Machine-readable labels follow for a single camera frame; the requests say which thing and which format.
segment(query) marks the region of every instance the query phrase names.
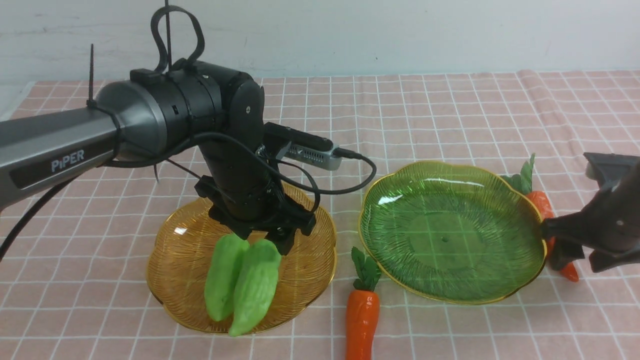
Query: gold rim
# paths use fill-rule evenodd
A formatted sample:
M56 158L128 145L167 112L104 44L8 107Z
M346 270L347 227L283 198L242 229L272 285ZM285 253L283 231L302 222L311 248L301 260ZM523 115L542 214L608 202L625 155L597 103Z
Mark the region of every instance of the gold rim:
M293 186L291 186L289 184L284 184L284 186L286 188L288 187L288 188L290 188L291 190L294 190L294 191L298 190L297 188L295 188L295 187L293 187ZM300 195L304 196L304 199L308 202L308 204L306 204L306 207L309 210L311 204L313 203L313 201L311 200L311 198L306 193L304 193L302 191L300 191ZM188 203L188 204L186 204L184 206L181 206L178 210L183 209L183 208L185 208L185 207L187 207L189 205L193 205L193 204L195 204L195 203L197 203L199 201L202 201L202 199L194 200L193 202L190 202L190 203ZM162 226L160 227L161 229L164 226L166 226L167 223L171 222L171 220L175 216L177 216L178 210L174 211L170 216L167 217L167 219L163 222ZM301 304L300 309L297 312L291 313L290 317L286 321L283 321L283 322L281 322L281 323L279 323L277 325L271 326L271 327L266 327L265 329L252 330L252 331L247 332L246 334L244 334L242 336L250 336L252 334L260 334L260 333L263 333L263 332L266 332L266 331L270 331L270 330L276 329L276 328L278 328L280 326L283 326L283 325L289 323L290 321L295 319L298 315L300 315L300 313L302 313L304 310L306 310L309 307L309 305L311 305L320 296L322 296L322 294L324 294L327 291L327 289L329 288L329 286L333 282L333 279L335 278L335 273L337 271L337 266L338 266L338 250L337 250L337 235L338 235L338 232L337 232L337 227L335 225L335 222L333 221L333 218L331 217L331 214L323 206L318 206L318 209L316 211L322 211L322 212L325 213L325 215L326 215L326 217L328 219L328 222L331 224L331 230L332 230L333 239L334 239L333 246L332 246L332 253L333 253L332 263L333 263L333 266L332 266L328 281L326 282L326 286L324 287L324 290L320 291L317 296L315 296L313 299L309 300L306 304ZM151 295L153 295L154 298L156 298L156 300L162 305L165 313L167 313L169 315L169 317L171 319L173 319L173 321L177 322L181 326L183 326L183 327L185 327L187 329L191 329L191 330L198 331L198 332L204 332L204 333L208 333L208 334L220 334L220 335L228 334L228 332L226 332L226 331L205 331L205 330L203 330L201 328L192 326L192 325L186 323L185 321L182 321L182 320L178 319L171 312L171 310L168 308L168 306L163 302L163 300L160 299L160 297L158 297L154 293L154 291L153 291L153 289L152 289L152 287L150 285L150 277L151 277L151 275L150 275L150 262L152 260L153 253L159 251L158 248L157 248L157 243L159 241L159 237L160 237L160 232L158 232L158 234L156 234L156 240L155 240L155 244L154 244L154 249L153 249L152 253L150 254L150 256L147 259L147 268L145 270L145 280L146 280L146 283L147 283L147 288L149 289L149 292L151 293Z
M476 167L476 166L473 166L473 165L449 164L449 163L446 163L444 161L438 161L438 160L420 160L420 161L416 161L416 162L410 163L408 165L405 165L405 166L401 167L400 169L396 170L395 172L392 172L390 174L384 175L383 177L379 178L378 180L375 180L373 182L373 184L365 192L364 199L363 199L363 202L362 202L362 207L360 209L360 214L358 215L358 237L360 238L360 243L362 244L364 249L367 251L369 256L372 257L373 260L375 260L375 262L378 264L378 267L380 267L380 270L387 277L389 277L389 279L392 279L396 284L400 285L406 291L409 291L410 293L416 294L416 295L418 295L420 297L423 297L425 299L435 300L435 301L442 301L442 302L446 302L448 304L456 304L456 305L486 305L486 304L493 304L495 302L500 302L500 301L502 301L504 299L507 299L507 298L513 296L515 293L517 293L522 288L524 288L525 286L527 286L530 283L532 283L533 280L537 279L538 276L540 276L540 273L542 273L542 270L544 270L544 268L545 268L545 263L546 263L546 258L547 258L547 250L548 250L547 249L547 242L544 239L540 239L540 241L542 242L542 247L543 247L543 261L542 261L542 264L540 265L540 268L536 272L536 274L533 275L531 277L531 279L529 279L527 282L523 283L523 285L519 286L518 288L516 288L511 293L508 293L507 295L503 295L503 296L501 296L501 297L499 297L497 299L493 299L493 300L489 300L489 301L465 302L465 301L458 301L458 300L442 299L442 298L432 297L432 296L426 295L425 293L422 293L420 291L417 291L415 289L412 289L412 288L408 287L407 285L403 284L400 280L396 279L393 275L389 274L387 269L385 269L382 266L382 264L380 263L378 258L376 258L376 256L373 255L373 253L371 252L371 250L367 246L367 243L365 242L365 240L364 240L364 238L362 236L362 227L361 227L362 216L364 215L365 204L367 203L367 197L369 196L369 192L371 191L371 189L373 189L380 181L382 181L384 179L388 179L388 178L396 176L396 175L399 175L399 173L401 173L402 171L405 171L407 168L414 167L414 166L417 166L417 165L420 165L420 164L423 164L423 163L441 164L441 165L446 165L448 167L473 168L473 169L476 169L476 170L481 170L483 172L486 172L487 174L490 174L491 176L500 179L500 181L502 181L502 183L507 186L509 191L515 193L517 196L519 196L520 198L524 199L529 204L529 207L533 210L534 214L538 218L538 222L540 224L542 223L542 215L541 215L540 211L538 210L536 205L531 200L529 200L529 198L527 198L525 195L522 195L520 192L516 191L511 185L509 185L509 183L507 183L503 178L501 178L501 176L499 176L499 175L497 175L497 174L495 174L495 173L493 173L493 172L491 172L491 171L489 171L489 170L487 170L485 168Z

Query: white wall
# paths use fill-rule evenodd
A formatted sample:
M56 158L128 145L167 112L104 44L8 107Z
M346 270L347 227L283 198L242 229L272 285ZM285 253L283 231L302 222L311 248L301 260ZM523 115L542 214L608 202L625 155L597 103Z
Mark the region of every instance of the white wall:
M163 0L2 0L0 81L153 69ZM640 68L639 0L172 0L203 60L254 76ZM195 37L172 15L174 50Z

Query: amber glass plate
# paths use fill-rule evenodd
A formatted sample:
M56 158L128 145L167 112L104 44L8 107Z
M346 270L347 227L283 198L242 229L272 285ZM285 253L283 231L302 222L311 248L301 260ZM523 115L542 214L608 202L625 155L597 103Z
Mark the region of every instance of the amber glass plate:
M407 290L456 304L502 300L542 271L547 248L533 203L481 168L420 161L375 182L360 237Z
M284 184L285 192L307 209L313 202L301 190ZM216 240L228 227L208 216L212 203L198 199L178 209L164 223L147 267L147 284L166 312L179 324L202 332L226 334L232 317L215 322L207 316L204 284ZM282 258L275 298L265 318L251 333L282 325L300 314L327 289L337 263L337 233L331 216L316 211L317 224L310 236L297 232L290 253ZM264 237L254 232L249 242Z

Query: carrot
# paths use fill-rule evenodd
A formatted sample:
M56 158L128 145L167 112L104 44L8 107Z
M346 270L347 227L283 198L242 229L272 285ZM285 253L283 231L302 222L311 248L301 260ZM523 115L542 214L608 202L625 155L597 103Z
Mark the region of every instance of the carrot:
M529 161L525 161L519 174L515 174L513 176L502 176L502 178L509 183L514 190L525 195L527 199L536 206L542 218L553 218L556 216L547 194L540 190L533 190L533 161L535 156L535 154L532 154ZM551 254L555 243L555 238L547 240L547 254ZM580 279L578 271L572 262L568 263L562 270L560 270L560 274L573 282L578 282Z
M531 200L531 202L538 208L538 211L540 211L540 214L543 218L555 217L547 194L541 191L535 191L528 193L526 197ZM555 238L551 238L547 242L548 254L551 254L551 252L553 251L555 243ZM573 282L578 282L580 280L580 277L578 276L578 270L576 270L573 263L568 263L562 270L560 270L560 274Z
M380 317L380 300L374 292L380 279L380 268L358 248L351 249L358 278L349 294L346 311L345 360L371 360L373 338Z

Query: black wire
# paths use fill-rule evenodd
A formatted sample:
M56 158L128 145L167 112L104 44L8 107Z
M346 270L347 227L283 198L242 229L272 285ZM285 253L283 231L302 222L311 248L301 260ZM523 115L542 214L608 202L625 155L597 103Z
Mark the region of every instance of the black wire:
M297 166L295 164L288 163L288 162L282 161L282 160L276 160L276 161L281 163L281 164L283 164L283 165L289 165L290 167L297 168L297 169L299 169L300 171L302 171L305 174L305 176L307 177L307 179L311 183L311 186L313 186L313 189L314 189L314 206L311 209L311 212L315 213L316 210L320 207L320 194L317 192L319 188L318 188L318 185L317 185L316 181L314 180L313 176L311 176L311 174L309 174L308 171L306 171L305 169L303 169L303 168L301 168L301 167L299 167L299 166Z
M2 245L0 245L0 261L2 261L7 251L9 251L9 248L11 247L15 239L18 237L18 234L20 234L20 232L24 229L24 227L27 226L29 221L31 221L31 219L38 213L38 211L40 211L40 209L42 209L43 206L45 206L54 196L56 196L56 194L59 193L60 190L64 189L67 185L69 185L69 183L71 183L75 179L77 179L77 176L69 180L63 181L60 184L54 185L35 204L33 204L31 209L29 209L22 216L20 221L18 221L18 223L15 224L15 226L13 227L9 235L7 235L7 237L4 239L4 241L2 242Z
M193 171L189 170L188 168L176 163L175 161L171 160L171 159L167 159L167 162L174 164L176 167L181 168L183 171L188 172L189 174L191 174L193 177L195 177L196 179L200 180L202 177L200 177L200 175L194 173Z
M309 186L297 183L296 181L293 181L288 177L282 175L277 170L269 166L269 164L267 164L265 161L263 161L260 156L256 155L251 149L245 146L245 144L239 142L235 138L232 138L231 136L224 135L221 133L213 133L213 132L200 133L200 134L193 135L191 138L185 139L183 142L175 146L172 150L168 151L165 155L159 156L155 159L146 160L146 161L109 161L108 163L105 164L105 166L117 167L117 168L149 167L157 163L160 163L162 161L166 161L171 156L175 154L179 154L180 152L192 146L196 146L202 142L207 142L211 140L226 140L228 142L232 142L236 144L238 147L240 147L243 151L251 154L255 159L257 159L261 164L263 164L264 167L267 169L267 171L271 173L271 175L299 189L306 190L312 193L318 193L321 195L342 195L342 194L358 191L364 188L365 186L367 186L376 176L376 171L377 171L376 164L374 164L373 161L371 161L369 158L367 158L364 155L358 154L357 152L349 151L346 149L338 149L340 151L337 151L337 153L340 154L341 157L362 160L367 164L369 164L369 166L371 166L371 173L369 174L369 177L367 177L367 179L365 179L365 181L363 181L362 183L356 186L352 186L351 188L346 188L342 190L316 190L316 189L313 189L313 187L309 187Z

